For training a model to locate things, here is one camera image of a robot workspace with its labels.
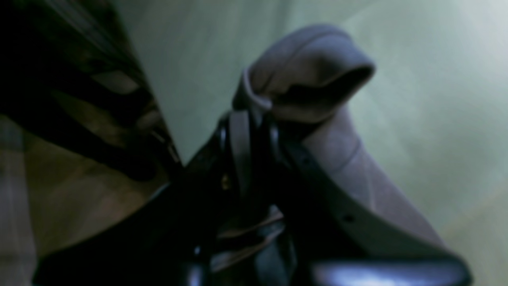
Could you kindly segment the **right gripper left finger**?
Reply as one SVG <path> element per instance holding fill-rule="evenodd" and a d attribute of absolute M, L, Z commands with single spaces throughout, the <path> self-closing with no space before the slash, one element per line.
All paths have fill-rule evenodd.
<path fill-rule="evenodd" d="M 118 224 L 44 257 L 35 286 L 203 286 L 218 228 L 237 198 L 229 117 L 180 176 Z"/>

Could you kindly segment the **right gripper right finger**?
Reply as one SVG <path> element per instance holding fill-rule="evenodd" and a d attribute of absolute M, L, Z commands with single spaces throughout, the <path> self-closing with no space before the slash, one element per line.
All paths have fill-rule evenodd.
<path fill-rule="evenodd" d="M 463 259 L 363 207 L 271 115 L 256 136 L 260 183 L 283 212 L 296 253 L 291 286 L 471 285 Z"/>

